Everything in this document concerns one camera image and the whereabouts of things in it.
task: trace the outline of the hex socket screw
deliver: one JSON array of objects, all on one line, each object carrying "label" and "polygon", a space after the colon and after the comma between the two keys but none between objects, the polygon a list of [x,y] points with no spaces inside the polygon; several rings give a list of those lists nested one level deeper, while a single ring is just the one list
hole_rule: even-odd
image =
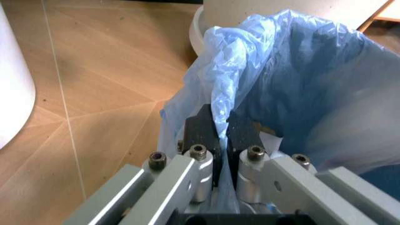
[{"label": "hex socket screw", "polygon": [[303,154],[293,154],[292,159],[306,170],[310,167],[310,158]]},{"label": "hex socket screw", "polygon": [[178,140],[177,146],[178,146],[178,153],[182,154],[182,152],[183,152],[183,140]]},{"label": "hex socket screw", "polygon": [[162,170],[167,165],[167,156],[163,152],[153,152],[148,157],[148,166],[152,170]]},{"label": "hex socket screw", "polygon": [[251,161],[260,161],[262,158],[264,158],[264,154],[265,154],[264,148],[258,145],[250,146],[247,149],[247,157]]},{"label": "hex socket screw", "polygon": [[202,161],[206,158],[207,149],[202,144],[194,144],[189,149],[190,157]]}]

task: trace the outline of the cylindrical spacer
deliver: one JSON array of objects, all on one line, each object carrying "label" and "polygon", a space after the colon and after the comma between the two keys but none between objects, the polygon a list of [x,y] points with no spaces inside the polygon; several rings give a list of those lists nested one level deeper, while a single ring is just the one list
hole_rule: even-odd
[{"label": "cylindrical spacer", "polygon": [[[205,154],[203,153],[197,154],[199,150],[192,156],[191,150],[194,149],[196,146],[201,146],[202,151],[205,150]],[[196,144],[193,145],[189,151],[185,152],[184,156],[191,157],[196,159],[203,158],[202,160],[196,159],[196,161],[200,164],[199,166],[199,173],[200,173],[200,183],[197,186],[196,192],[194,193],[192,202],[201,203],[207,200],[207,198],[211,194],[211,188],[213,185],[213,154],[210,151],[207,151],[204,145]]]},{"label": "cylindrical spacer", "polygon": [[264,167],[265,161],[269,160],[270,158],[267,154],[264,153],[264,150],[262,148],[260,149],[262,150],[263,154],[259,154],[256,157],[249,157],[248,151],[253,150],[253,152],[257,154],[261,151],[254,151],[254,148],[252,147],[242,151],[239,155],[239,170],[237,172],[236,195],[238,199],[246,203],[260,203],[261,201],[261,190],[258,181],[260,180],[260,173],[262,168]]}]

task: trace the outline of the blue plastic bag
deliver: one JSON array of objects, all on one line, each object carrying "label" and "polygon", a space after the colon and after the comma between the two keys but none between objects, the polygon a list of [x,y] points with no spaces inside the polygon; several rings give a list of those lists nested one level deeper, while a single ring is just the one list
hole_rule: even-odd
[{"label": "blue plastic bag", "polygon": [[[211,103],[223,149],[235,110],[275,130],[281,151],[307,154],[319,170],[364,173],[400,163],[400,58],[362,33],[285,10],[210,28],[204,42],[185,86],[161,111],[158,150],[173,157],[185,119]],[[226,152],[222,159],[215,208],[238,212]],[[392,181],[369,180],[399,197],[398,187],[380,187]]]}]

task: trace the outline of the wooden floor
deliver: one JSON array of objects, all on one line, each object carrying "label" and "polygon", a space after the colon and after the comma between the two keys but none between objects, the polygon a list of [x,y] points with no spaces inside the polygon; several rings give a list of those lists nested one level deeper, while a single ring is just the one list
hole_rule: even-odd
[{"label": "wooden floor", "polygon": [[[59,224],[156,149],[159,110],[196,58],[188,31],[199,6],[0,1],[37,89],[29,121],[0,150],[0,223]],[[370,29],[400,52],[398,28]]]}]

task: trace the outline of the white cylinder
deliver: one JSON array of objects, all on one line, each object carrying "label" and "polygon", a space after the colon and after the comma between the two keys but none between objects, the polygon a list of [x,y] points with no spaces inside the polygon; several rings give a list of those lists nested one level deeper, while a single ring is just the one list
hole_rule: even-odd
[{"label": "white cylinder", "polygon": [[0,149],[23,127],[35,102],[35,85],[0,5]]}]

